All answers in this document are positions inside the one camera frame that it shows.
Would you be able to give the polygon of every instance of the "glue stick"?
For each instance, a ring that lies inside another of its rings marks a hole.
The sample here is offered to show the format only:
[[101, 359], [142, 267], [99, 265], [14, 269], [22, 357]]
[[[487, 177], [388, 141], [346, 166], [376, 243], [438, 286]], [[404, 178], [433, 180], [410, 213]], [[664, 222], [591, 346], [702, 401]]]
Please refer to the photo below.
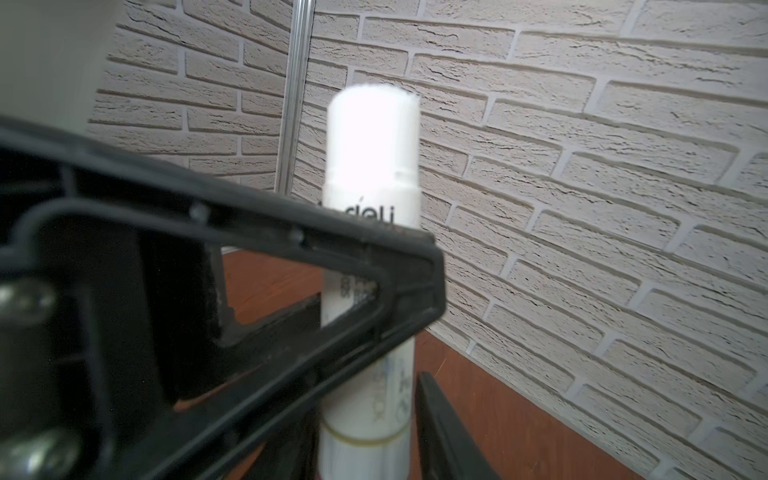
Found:
[[[419, 97], [391, 85], [357, 85], [328, 107], [323, 206], [419, 228]], [[375, 285], [326, 271], [327, 325]], [[410, 463], [413, 338], [324, 400], [318, 473], [322, 480], [406, 480]]]

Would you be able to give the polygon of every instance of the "silver bolt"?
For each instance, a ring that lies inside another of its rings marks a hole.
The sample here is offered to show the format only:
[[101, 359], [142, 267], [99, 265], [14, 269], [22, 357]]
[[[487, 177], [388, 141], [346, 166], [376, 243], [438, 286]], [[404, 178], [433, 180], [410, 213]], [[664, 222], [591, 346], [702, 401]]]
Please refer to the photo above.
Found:
[[56, 307], [56, 290], [37, 278], [0, 283], [0, 326], [34, 326], [47, 320]]
[[80, 438], [56, 428], [0, 445], [0, 480], [62, 480], [80, 456]]

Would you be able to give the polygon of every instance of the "glue stick body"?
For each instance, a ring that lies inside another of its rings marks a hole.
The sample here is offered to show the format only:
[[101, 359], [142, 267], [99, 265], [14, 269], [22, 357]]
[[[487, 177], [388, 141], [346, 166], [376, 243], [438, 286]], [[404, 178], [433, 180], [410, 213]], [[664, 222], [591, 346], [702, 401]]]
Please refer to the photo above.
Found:
[[[419, 228], [419, 97], [391, 85], [357, 85], [328, 107], [323, 206]], [[375, 285], [326, 271], [321, 323], [327, 325]], [[323, 400], [318, 473], [322, 480], [406, 480], [414, 340]]]

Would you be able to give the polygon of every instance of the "metal corner post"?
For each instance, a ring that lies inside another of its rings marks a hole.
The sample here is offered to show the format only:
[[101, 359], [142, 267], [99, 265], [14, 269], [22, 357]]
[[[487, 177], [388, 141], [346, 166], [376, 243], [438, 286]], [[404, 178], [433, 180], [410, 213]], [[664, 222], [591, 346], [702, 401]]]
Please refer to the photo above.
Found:
[[280, 146], [277, 149], [275, 191], [290, 195], [293, 168], [296, 165], [296, 142], [299, 140], [301, 105], [304, 99], [306, 63], [310, 57], [310, 37], [315, 13], [315, 0], [295, 0], [290, 27], [286, 87], [283, 97], [283, 121], [280, 125]]

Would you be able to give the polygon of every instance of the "white brick wall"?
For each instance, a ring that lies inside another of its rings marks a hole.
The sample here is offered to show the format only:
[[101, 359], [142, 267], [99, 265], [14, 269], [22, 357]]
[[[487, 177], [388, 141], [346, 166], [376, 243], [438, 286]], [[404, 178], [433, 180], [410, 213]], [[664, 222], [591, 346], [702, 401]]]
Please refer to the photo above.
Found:
[[430, 330], [648, 478], [766, 478], [767, 58], [758, 1], [318, 0], [293, 193], [340, 88], [418, 93]]
[[88, 133], [274, 188], [291, 5], [126, 0]]

